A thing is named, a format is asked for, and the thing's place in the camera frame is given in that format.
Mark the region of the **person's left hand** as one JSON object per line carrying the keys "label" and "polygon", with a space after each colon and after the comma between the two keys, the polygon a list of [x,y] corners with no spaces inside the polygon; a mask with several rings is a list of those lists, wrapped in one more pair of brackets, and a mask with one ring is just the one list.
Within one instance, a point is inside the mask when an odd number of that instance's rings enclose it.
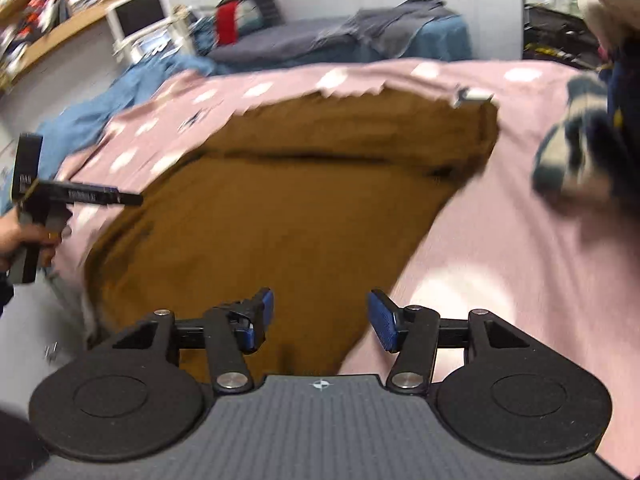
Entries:
{"label": "person's left hand", "polygon": [[64,237],[70,235],[66,226],[61,232],[48,231],[38,224],[21,224],[16,208],[4,214],[0,220],[0,262],[1,271],[11,267],[18,248],[24,244],[40,246],[40,266],[50,266],[58,246]]}

